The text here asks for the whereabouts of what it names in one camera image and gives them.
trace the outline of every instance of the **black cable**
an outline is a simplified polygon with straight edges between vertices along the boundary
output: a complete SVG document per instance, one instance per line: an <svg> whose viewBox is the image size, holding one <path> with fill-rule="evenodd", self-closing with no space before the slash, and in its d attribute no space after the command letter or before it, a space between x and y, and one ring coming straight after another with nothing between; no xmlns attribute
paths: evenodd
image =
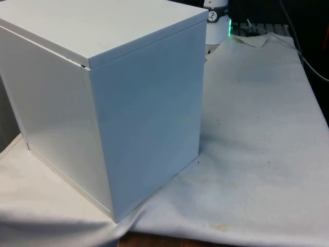
<svg viewBox="0 0 329 247"><path fill-rule="evenodd" d="M301 62L302 62L302 65L304 67L304 58L303 58L303 52L302 52L302 48L300 47L300 44L299 44L299 40L298 40L298 37L297 37L297 34L296 34L296 31L295 31L295 28L293 26L293 23L291 22L291 19L288 15L288 12L286 10L286 8L284 7L283 3L281 0L279 0L279 4L281 6L281 9L284 13L284 15L286 16L287 20L288 20L288 24L289 24L289 27L291 28L291 30L293 31L293 35L295 37L295 40L296 40L296 44L297 44L297 49L298 51L300 52L300 59L301 59Z"/></svg>

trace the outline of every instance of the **white cable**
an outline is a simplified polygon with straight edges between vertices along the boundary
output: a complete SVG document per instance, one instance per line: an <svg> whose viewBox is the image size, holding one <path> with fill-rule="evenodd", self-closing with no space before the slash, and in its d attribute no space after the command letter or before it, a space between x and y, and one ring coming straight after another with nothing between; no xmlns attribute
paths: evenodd
<svg viewBox="0 0 329 247"><path fill-rule="evenodd" d="M285 44L287 44L288 46L290 46L290 48L292 48L292 49L295 49L296 51L297 51L297 53L300 55L301 53L300 53L300 51L297 49L297 48L295 48L293 45L291 45L291 44L289 44L288 42L286 42L284 39L282 39L282 38L280 38L277 34L275 34L275 33L273 33L273 32L269 32L269 31L267 31L266 29L264 29L264 28L261 28L261 27L255 27L255 26L252 26L251 25L251 27L253 27L253 28L256 28L256 29L259 29L259 30L262 30L262 31L264 31L264 32L266 32L266 33L268 33L268 34L270 34L270 35L272 35L272 36L274 36L274 37L276 37L278 40L280 40L281 42L283 42L283 43L285 43ZM329 83L329 79L327 79L327 78L325 78L324 76L322 76L321 74L319 74L311 65L310 65L310 63L304 58L304 57L302 57L303 58L303 60L304 60L304 62L306 63L306 65L318 76L318 77L320 77L322 80L324 80L325 82L328 82Z"/></svg>

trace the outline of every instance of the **green light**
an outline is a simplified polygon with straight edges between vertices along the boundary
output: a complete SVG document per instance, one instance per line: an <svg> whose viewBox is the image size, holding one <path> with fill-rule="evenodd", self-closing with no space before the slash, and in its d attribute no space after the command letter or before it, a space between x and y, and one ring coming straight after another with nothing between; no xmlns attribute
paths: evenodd
<svg viewBox="0 0 329 247"><path fill-rule="evenodd" d="M232 20L230 19L230 22L228 24L228 37L231 36L231 28L232 28L231 23L232 23Z"/></svg>

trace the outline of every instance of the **white cloth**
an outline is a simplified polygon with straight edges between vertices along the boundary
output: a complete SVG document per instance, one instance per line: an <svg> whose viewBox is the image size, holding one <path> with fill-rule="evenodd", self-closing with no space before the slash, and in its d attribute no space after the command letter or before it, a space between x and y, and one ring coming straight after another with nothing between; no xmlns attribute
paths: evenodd
<svg viewBox="0 0 329 247"><path fill-rule="evenodd" d="M200 156L118 225L19 136L0 155L0 246L93 246L129 229L329 246L329 131L296 51L228 39L207 59Z"/></svg>

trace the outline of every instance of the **wooden table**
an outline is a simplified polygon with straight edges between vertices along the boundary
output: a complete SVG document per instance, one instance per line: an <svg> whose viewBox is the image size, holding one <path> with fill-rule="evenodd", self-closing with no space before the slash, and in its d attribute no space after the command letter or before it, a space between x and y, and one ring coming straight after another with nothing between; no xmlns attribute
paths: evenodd
<svg viewBox="0 0 329 247"><path fill-rule="evenodd" d="M118 247L232 247L231 245L201 242L152 234L127 233Z"/></svg>

